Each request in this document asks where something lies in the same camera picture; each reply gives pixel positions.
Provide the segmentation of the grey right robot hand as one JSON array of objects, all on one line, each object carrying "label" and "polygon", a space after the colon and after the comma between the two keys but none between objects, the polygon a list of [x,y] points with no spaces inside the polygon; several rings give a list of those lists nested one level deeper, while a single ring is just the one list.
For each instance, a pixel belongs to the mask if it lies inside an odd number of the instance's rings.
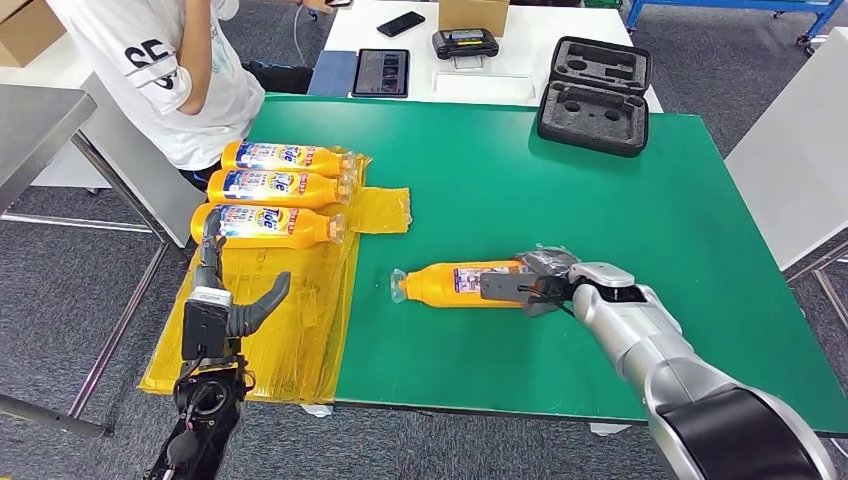
[{"label": "grey right robot hand", "polygon": [[522,310],[530,317],[562,310],[571,315],[567,304],[572,301],[576,287],[568,278],[570,267],[578,262],[564,247],[537,245],[535,249],[515,256],[528,270],[527,280],[521,280],[519,292],[527,295]]}]

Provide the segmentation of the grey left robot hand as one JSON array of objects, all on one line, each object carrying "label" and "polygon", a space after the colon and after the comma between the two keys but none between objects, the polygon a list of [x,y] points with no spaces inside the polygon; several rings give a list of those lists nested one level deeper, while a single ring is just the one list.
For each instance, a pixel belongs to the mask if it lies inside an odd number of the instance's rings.
[{"label": "grey left robot hand", "polygon": [[[199,264],[192,275],[192,291],[201,288],[209,299],[223,300],[229,294],[223,283],[222,250],[227,237],[220,234],[221,212],[213,207],[207,214],[202,227],[198,245]],[[248,337],[255,333],[270,314],[288,296],[292,275],[289,271],[280,272],[272,287],[251,304],[234,304],[232,296],[226,304],[228,314],[226,323],[227,337]]]}]

